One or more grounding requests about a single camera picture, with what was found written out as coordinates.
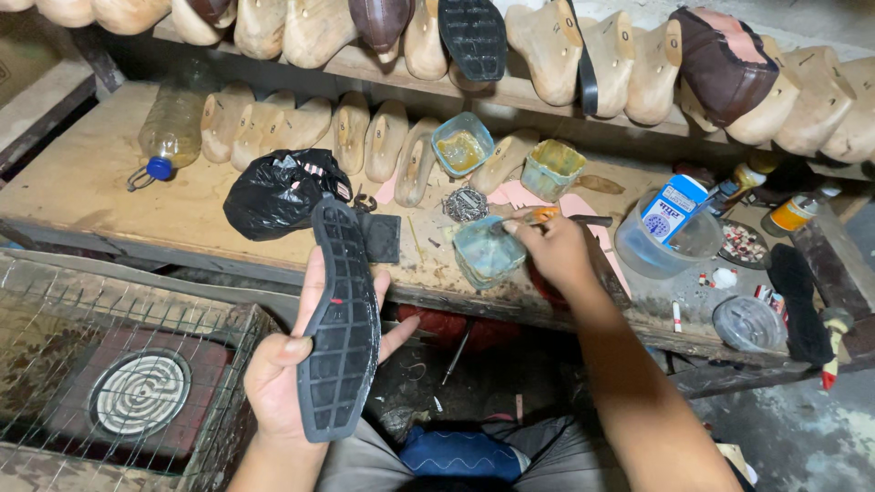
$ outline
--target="paintbrush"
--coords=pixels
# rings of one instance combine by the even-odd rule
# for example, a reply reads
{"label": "paintbrush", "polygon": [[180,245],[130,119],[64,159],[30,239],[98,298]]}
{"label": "paintbrush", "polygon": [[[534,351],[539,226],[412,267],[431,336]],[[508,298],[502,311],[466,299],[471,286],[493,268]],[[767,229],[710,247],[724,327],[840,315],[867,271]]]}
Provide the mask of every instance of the paintbrush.
{"label": "paintbrush", "polygon": [[[504,223],[507,221],[521,221],[527,226],[536,226],[545,223],[556,215],[559,215],[559,213],[559,207],[538,207],[525,214],[521,219],[508,218],[497,221],[489,229],[492,234],[499,235],[504,232]],[[569,219],[577,223],[583,222],[587,225],[603,226],[606,228],[611,227],[613,224],[612,217],[604,217],[601,215],[572,215]]]}

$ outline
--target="grey trousers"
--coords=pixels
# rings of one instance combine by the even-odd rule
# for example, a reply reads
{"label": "grey trousers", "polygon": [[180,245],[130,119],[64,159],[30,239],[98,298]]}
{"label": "grey trousers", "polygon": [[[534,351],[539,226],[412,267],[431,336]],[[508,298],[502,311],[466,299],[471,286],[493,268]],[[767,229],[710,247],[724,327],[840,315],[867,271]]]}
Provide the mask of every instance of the grey trousers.
{"label": "grey trousers", "polygon": [[[565,490],[628,491],[623,470],[602,439],[588,439],[572,418],[553,418],[529,427],[484,425],[484,432],[526,454],[532,463],[514,484],[520,492]],[[316,490],[396,490],[413,478],[379,434],[360,419],[352,437],[333,442]]]}

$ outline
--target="black rubber piece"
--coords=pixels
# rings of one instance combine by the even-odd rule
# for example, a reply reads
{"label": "black rubber piece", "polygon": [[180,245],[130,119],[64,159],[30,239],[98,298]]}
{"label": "black rubber piece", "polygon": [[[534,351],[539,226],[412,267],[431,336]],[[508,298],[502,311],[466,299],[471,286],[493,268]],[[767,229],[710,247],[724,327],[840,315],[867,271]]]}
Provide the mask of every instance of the black rubber piece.
{"label": "black rubber piece", "polygon": [[380,360],[380,308],[353,210],[332,196],[313,209],[325,258],[325,289],[304,335],[313,351],[297,366],[304,435],[328,442],[353,434]]}
{"label": "black rubber piece", "polygon": [[365,256],[372,264],[401,261],[401,217],[356,212],[365,239]]}
{"label": "black rubber piece", "polygon": [[437,26],[469,81],[499,81],[508,61],[504,18],[489,0],[440,0]]}
{"label": "black rubber piece", "polygon": [[[583,40],[584,34],[580,31],[580,25],[577,23],[578,15],[574,11],[574,3],[568,1],[568,6],[571,7],[571,14],[574,15],[577,32],[580,32],[580,38]],[[584,49],[580,53],[580,61],[577,63],[577,78],[580,81],[580,106],[583,108],[585,116],[592,116],[599,112],[599,83],[596,81],[596,71],[592,67],[592,59],[590,52],[586,50],[586,41],[584,41]]]}

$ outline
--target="cigarette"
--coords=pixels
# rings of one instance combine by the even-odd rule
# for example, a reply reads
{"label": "cigarette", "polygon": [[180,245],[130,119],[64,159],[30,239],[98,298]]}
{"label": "cigarette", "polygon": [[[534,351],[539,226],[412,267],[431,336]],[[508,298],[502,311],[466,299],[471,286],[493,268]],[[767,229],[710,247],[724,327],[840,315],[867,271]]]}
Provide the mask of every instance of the cigarette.
{"label": "cigarette", "polygon": [[676,300],[671,301],[671,312],[675,316],[675,333],[681,333],[681,305]]}

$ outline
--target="brown leather shoe upper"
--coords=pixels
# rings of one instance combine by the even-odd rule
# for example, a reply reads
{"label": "brown leather shoe upper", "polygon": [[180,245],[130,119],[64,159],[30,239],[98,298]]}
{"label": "brown leather shoe upper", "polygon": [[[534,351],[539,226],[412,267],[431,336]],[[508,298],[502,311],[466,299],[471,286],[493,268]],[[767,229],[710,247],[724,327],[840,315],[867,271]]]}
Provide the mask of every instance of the brown leather shoe upper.
{"label": "brown leather shoe upper", "polygon": [[387,53],[413,18],[413,0],[349,0],[349,13],[361,37]]}
{"label": "brown leather shoe upper", "polygon": [[681,23],[681,75],[715,125],[732,124],[766,98],[778,78],[778,65],[747,24],[718,12],[686,7],[670,18]]}

